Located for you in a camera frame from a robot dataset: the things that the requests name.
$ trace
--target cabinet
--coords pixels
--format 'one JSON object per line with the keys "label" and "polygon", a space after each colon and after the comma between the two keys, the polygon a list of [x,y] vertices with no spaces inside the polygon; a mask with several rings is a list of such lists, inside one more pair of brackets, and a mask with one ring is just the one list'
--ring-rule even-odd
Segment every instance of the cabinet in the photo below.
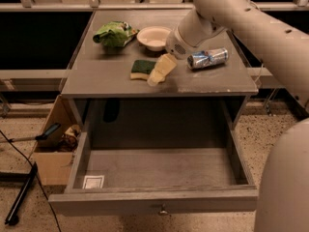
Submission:
{"label": "cabinet", "polygon": [[[150,52],[136,40],[114,49],[92,41],[111,20],[138,29],[172,29],[188,12],[96,11],[62,91],[83,130],[65,192],[49,197],[58,213],[255,210],[258,192],[234,129],[247,99],[258,89],[229,33],[201,46],[226,47],[230,59],[225,65],[192,72],[179,61],[156,87],[130,80],[129,74],[136,59],[155,61],[162,52]],[[109,110],[111,102],[114,109]],[[106,114],[115,110],[114,120],[106,121]]]}

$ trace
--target gray tabletop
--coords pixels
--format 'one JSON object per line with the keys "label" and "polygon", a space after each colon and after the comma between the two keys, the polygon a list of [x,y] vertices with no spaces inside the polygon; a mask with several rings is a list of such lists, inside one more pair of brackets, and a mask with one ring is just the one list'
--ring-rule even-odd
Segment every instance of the gray tabletop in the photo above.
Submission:
{"label": "gray tabletop", "polygon": [[164,52],[151,52],[136,39],[124,48],[104,48],[93,42],[93,36],[99,27],[112,20],[126,21],[136,29],[148,26],[173,29],[188,12],[187,9],[96,11],[62,91],[63,96],[138,98],[256,94],[258,89],[226,32],[206,41],[200,47],[227,48],[230,58],[225,65],[193,72],[186,66],[186,61],[181,60],[165,82],[155,87],[149,86],[145,80],[131,80],[130,71],[135,60],[156,61]]}

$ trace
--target snack bag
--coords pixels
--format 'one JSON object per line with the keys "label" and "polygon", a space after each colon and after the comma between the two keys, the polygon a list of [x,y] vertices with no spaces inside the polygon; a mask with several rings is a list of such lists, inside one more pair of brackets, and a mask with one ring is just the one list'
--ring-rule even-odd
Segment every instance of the snack bag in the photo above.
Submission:
{"label": "snack bag", "polygon": [[124,21],[111,21],[98,29],[93,40],[108,47],[124,47],[138,32]]}

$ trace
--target green sponge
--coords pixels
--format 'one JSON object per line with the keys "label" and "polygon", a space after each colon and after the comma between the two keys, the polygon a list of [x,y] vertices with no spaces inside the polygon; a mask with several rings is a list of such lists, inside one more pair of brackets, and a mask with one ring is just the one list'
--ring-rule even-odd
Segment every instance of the green sponge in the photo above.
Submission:
{"label": "green sponge", "polygon": [[147,80],[155,67],[155,63],[156,62],[149,60],[135,60],[130,73],[130,78]]}

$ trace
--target silver can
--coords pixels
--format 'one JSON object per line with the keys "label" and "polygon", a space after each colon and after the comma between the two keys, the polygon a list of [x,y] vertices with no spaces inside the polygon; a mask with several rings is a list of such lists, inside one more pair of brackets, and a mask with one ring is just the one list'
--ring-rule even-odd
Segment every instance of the silver can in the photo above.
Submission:
{"label": "silver can", "polygon": [[229,53],[226,48],[213,50],[203,50],[191,54],[187,58],[187,65],[192,70],[199,70],[209,66],[215,66],[225,63],[229,58]]}

